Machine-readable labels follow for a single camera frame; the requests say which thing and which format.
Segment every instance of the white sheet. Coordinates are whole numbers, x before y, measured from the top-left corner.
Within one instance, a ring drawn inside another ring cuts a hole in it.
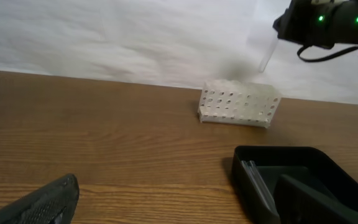
[[[227,78],[358,104],[357,52],[307,64],[296,57],[300,46],[280,41],[257,73],[289,2],[0,0],[0,70],[188,88]]]

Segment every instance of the black container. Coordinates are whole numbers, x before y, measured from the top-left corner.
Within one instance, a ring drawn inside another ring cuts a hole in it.
[[[280,176],[286,174],[358,212],[358,183],[318,149],[238,146],[234,152],[232,176],[249,215],[258,224],[279,224],[280,217],[275,209],[265,206],[242,161],[256,163],[271,195]]]

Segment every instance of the wood grain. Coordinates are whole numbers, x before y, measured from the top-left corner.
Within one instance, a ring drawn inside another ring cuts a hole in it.
[[[0,72],[0,207],[71,172],[73,223],[247,223],[238,145],[317,147],[358,181],[358,105],[283,99],[263,129],[201,124],[200,94]]]

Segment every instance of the black cable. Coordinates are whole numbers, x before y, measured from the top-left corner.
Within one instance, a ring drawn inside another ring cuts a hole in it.
[[[304,62],[325,62],[327,60],[331,60],[333,58],[336,58],[336,57],[339,57],[339,56],[342,56],[344,54],[347,54],[349,52],[352,52],[352,51],[355,51],[355,50],[358,50],[358,46],[354,46],[354,47],[349,47],[349,48],[346,48],[346,49],[343,49],[343,50],[340,50],[336,53],[333,53],[331,55],[328,55],[328,56],[325,56],[325,57],[322,57],[322,58],[315,58],[315,59],[307,59],[307,58],[303,58],[301,57],[301,54],[304,50],[306,50],[307,48],[309,48],[311,46],[303,46],[301,47],[298,52],[296,53],[298,55],[298,57],[300,58],[300,60],[304,61]]]

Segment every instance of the wooden table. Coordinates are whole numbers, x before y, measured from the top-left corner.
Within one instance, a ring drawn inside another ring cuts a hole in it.
[[[283,99],[269,129],[200,123],[200,90],[0,72],[0,207],[74,173],[73,223],[247,223],[238,145],[313,146],[358,181],[358,106]]]

